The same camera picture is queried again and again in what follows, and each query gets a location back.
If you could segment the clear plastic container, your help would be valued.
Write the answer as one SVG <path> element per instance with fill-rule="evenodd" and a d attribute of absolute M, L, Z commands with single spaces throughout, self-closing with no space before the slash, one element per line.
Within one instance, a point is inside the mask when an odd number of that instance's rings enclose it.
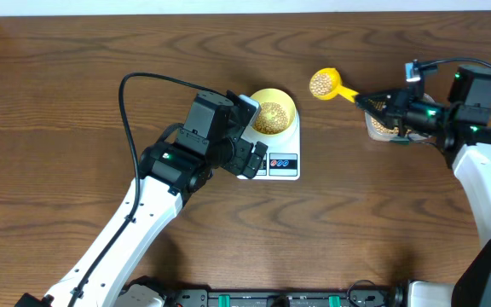
<path fill-rule="evenodd" d="M 407 143 L 410 141 L 419 142 L 428 138 L 428 136 L 412 133 L 410 130 L 407 132 L 406 136 L 398 136 L 397 128 L 388 130 L 367 113 L 365 114 L 365 119 L 367 133 L 375 141 Z"/>

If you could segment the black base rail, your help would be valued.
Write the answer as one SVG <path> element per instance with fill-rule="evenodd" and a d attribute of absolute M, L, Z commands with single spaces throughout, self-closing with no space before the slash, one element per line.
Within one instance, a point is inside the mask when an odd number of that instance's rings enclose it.
<path fill-rule="evenodd" d="M 129 307 L 436 307 L 449 306 L 453 285 L 409 281 L 381 287 L 361 280 L 331 291 L 212 290 L 209 287 L 169 289 L 154 278 L 132 281 L 116 305 Z"/>

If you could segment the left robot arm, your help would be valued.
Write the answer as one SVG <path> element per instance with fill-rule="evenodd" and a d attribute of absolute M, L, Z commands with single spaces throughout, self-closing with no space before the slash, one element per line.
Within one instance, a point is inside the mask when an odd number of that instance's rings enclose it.
<path fill-rule="evenodd" d="M 159 233 L 221 167 L 252 179 L 267 146 L 243 138 L 261 111 L 248 96 L 202 90 L 187 119 L 146 148 L 113 217 L 74 267 L 42 298 L 19 306 L 112 306 Z"/>

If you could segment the soybeans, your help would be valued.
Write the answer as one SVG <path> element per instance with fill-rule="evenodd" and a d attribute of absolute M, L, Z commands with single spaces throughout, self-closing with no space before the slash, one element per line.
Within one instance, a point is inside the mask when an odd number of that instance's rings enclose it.
<path fill-rule="evenodd" d="M 278 103 L 264 102 L 261 112 L 253 125 L 253 129 L 265 135 L 275 135 L 283 132 L 289 125 L 286 110 Z"/>
<path fill-rule="evenodd" d="M 310 92 L 314 96 L 324 96 L 332 91 L 332 77 L 325 72 L 315 74 L 309 83 Z"/>
<path fill-rule="evenodd" d="M 374 127 L 374 129 L 381 134 L 387 134 L 387 135 L 397 135 L 399 132 L 398 128 L 395 129 L 387 129 L 385 126 L 383 126 L 380 122 L 378 122 L 374 117 L 370 117 L 370 121 Z"/>

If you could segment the white digital kitchen scale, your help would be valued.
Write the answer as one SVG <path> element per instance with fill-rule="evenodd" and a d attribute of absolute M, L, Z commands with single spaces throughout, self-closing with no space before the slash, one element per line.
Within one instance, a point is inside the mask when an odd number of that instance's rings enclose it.
<path fill-rule="evenodd" d="M 289 127 L 276 135 L 265 135 L 248 127 L 243 137 L 268 146 L 254 180 L 295 181 L 301 175 L 300 118 L 293 114 Z"/>

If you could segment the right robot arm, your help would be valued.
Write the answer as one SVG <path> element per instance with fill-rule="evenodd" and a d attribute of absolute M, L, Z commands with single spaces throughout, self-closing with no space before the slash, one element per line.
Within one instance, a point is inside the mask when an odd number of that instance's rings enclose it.
<path fill-rule="evenodd" d="M 410 281 L 394 306 L 491 306 L 491 64 L 456 59 L 448 103 L 424 101 L 425 76 L 441 61 L 409 62 L 408 87 L 358 94 L 354 103 L 387 129 L 431 136 L 469 201 L 481 251 L 455 284 Z"/>

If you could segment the pale yellow bowl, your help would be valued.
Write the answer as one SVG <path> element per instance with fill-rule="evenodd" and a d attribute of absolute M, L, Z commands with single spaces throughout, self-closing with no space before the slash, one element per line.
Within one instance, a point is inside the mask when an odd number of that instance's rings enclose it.
<path fill-rule="evenodd" d="M 260 103 L 260 106 L 264 102 L 275 102 L 280 104 L 288 114 L 289 125 L 286 130 L 284 130 L 279 134 L 288 132 L 291 129 L 294 120 L 297 118 L 297 109 L 293 99 L 286 92 L 284 92 L 283 90 L 272 89 L 272 88 L 263 89 L 255 92 L 251 96 L 251 98 L 258 101 Z"/>

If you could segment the yellow plastic measuring scoop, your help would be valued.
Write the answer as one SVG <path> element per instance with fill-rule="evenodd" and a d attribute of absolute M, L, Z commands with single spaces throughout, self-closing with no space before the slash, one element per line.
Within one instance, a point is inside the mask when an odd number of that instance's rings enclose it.
<path fill-rule="evenodd" d="M 355 103 L 358 93 L 343 84 L 340 73 L 336 68 L 322 68 L 309 81 L 309 91 L 317 99 L 329 101 L 337 96 Z"/>

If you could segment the soybeans in container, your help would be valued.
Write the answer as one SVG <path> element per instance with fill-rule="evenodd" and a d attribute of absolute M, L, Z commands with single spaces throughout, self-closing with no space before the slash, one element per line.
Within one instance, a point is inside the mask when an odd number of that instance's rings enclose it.
<path fill-rule="evenodd" d="M 397 135 L 399 132 L 398 128 L 395 129 L 387 129 L 385 126 L 383 126 L 380 122 L 378 122 L 374 117 L 370 117 L 370 121 L 374 127 L 374 129 L 381 134 L 387 134 L 387 135 Z"/>

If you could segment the soybeans in bowl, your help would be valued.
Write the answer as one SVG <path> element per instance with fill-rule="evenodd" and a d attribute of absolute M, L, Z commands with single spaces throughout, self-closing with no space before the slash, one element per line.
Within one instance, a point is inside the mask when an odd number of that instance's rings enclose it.
<path fill-rule="evenodd" d="M 264 102 L 261 112 L 253 125 L 253 129 L 265 135 L 275 135 L 283 132 L 289 125 L 286 110 L 278 103 Z"/>

